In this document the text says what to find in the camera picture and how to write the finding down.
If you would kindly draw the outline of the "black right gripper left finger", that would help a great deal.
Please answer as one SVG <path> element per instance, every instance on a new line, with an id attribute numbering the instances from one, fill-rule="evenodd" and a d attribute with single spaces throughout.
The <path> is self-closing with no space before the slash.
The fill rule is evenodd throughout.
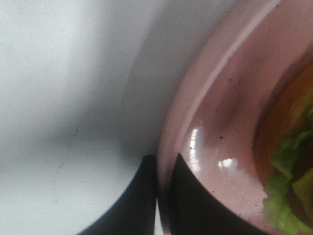
<path id="1" fill-rule="evenodd" d="M 153 235 L 157 203 L 157 160 L 144 156 L 118 200 L 81 235 Z"/>

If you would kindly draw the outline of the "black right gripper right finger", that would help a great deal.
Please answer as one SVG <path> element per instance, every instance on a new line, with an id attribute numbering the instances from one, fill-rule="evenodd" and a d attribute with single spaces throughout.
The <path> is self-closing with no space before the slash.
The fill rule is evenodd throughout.
<path id="1" fill-rule="evenodd" d="M 169 187 L 169 221 L 173 235 L 265 235 L 216 200 L 177 155 Z"/>

